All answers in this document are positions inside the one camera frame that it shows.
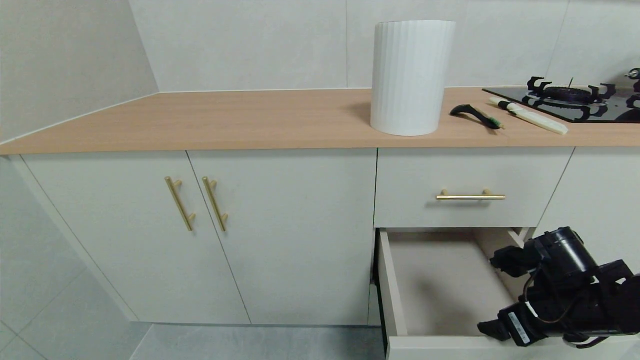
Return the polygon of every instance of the drawer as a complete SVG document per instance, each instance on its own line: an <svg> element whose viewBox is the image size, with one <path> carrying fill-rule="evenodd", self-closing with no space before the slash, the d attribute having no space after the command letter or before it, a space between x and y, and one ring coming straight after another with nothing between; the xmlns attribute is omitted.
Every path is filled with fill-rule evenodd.
<svg viewBox="0 0 640 360"><path fill-rule="evenodd" d="M376 227L536 227L573 148L380 149ZM503 200L437 200L482 195Z"/></svg>
<svg viewBox="0 0 640 360"><path fill-rule="evenodd" d="M387 360L621 359L636 344L635 336L621 336L577 350L549 338L519 348L511 340L483 336L477 324L512 305L526 281L494 272L486 254L521 242L511 230L468 231L379 232L377 281Z"/></svg>

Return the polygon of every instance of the cable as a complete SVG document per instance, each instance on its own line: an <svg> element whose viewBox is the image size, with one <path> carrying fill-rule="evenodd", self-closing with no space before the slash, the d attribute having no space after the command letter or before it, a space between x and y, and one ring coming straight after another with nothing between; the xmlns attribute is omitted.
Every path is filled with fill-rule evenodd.
<svg viewBox="0 0 640 360"><path fill-rule="evenodd" d="M580 348L580 349L583 349L583 348L592 348L592 347L594 347L594 346L598 345L599 343L601 343L601 342L605 341L606 339L609 339L609 338L606 338L606 337L601 336L601 337L599 337L599 338L595 338L595 340L593 340L592 342L590 342L590 343L588 343L588 344L581 344L581 345L574 344L574 345L575 345L575 348Z"/></svg>
<svg viewBox="0 0 640 360"><path fill-rule="evenodd" d="M529 287L531 286L531 283L533 282L533 280L535 280L536 276L538 275L538 273L541 270L542 270L542 264L538 265L538 267L535 270L535 272L531 275L531 277L527 280L527 282L525 282L524 289L522 290L522 292L524 293L524 302L525 302L525 304L527 304L527 307L529 308L529 310L531 311L533 316L535 316L539 321L541 321L543 323L558 323L558 322L562 321L562 319L564 319L566 317L566 315L569 313L569 311L571 311L573 306L576 305L576 303L578 303L578 300L580 299L580 297L576 296L575 299L573 300L573 302L566 308L564 313L562 315L560 315L560 317L557 320L548 321L548 320L541 319L540 316L535 312L533 307L531 307L531 304L529 303L529 299L527 297L527 292L529 290Z"/></svg>

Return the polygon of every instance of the open drawer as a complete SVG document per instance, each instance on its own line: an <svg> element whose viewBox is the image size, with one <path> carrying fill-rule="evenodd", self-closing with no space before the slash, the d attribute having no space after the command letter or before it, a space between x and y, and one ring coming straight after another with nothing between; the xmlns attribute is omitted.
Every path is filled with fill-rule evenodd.
<svg viewBox="0 0 640 360"><path fill-rule="evenodd" d="M611 338L586 350L560 338L519 348L477 330L522 292L524 277L496 272L487 261L497 249L521 246L522 238L510 229L381 229L377 280L387 360L623 359L636 337Z"/></svg>

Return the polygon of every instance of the gas stove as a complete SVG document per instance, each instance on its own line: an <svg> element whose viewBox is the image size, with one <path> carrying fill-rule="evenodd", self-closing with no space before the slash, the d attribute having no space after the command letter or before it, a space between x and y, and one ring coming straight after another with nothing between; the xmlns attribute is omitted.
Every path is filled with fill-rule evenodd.
<svg viewBox="0 0 640 360"><path fill-rule="evenodd" d="M551 84L534 76L527 87L483 90L568 122L640 123L640 81L633 89L616 89L613 84L584 88Z"/></svg>

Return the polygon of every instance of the black glass cooktop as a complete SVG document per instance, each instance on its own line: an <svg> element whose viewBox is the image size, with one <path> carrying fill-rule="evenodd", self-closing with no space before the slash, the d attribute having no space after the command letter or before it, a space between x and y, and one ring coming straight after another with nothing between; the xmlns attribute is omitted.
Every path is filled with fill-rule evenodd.
<svg viewBox="0 0 640 360"><path fill-rule="evenodd" d="M640 123L640 93L634 92L633 89L617 89L610 98L592 104L571 103L540 97L527 87L486 88L483 90L568 122Z"/></svg>

